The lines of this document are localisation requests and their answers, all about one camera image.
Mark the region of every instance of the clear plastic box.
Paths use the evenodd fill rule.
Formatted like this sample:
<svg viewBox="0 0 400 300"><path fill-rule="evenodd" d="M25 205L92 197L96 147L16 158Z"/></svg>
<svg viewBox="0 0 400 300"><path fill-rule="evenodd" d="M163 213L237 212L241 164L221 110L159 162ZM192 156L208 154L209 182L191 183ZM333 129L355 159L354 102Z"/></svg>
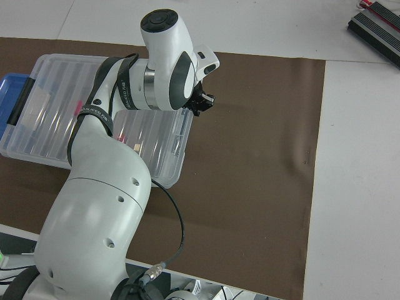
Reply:
<svg viewBox="0 0 400 300"><path fill-rule="evenodd" d="M91 92L106 57L50 54L31 74L36 82L16 126L8 125L0 153L11 158L69 169L67 145L77 109ZM179 179L193 114L178 111L121 111L114 138L133 148L151 177L166 188Z"/></svg>

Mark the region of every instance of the brown mat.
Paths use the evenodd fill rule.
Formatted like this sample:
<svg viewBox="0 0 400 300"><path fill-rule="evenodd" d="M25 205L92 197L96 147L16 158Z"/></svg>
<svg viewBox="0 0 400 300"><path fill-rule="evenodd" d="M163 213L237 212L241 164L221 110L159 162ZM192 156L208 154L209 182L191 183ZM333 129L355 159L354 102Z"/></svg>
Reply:
<svg viewBox="0 0 400 300"><path fill-rule="evenodd" d="M0 76L42 54L125 56L143 47L0 38ZM178 183L187 244L171 269L283 299L301 299L324 61L217 54L205 79L216 105L193 121ZM0 157L0 223L39 233L68 171ZM179 244L158 190L128 251L153 264Z"/></svg>

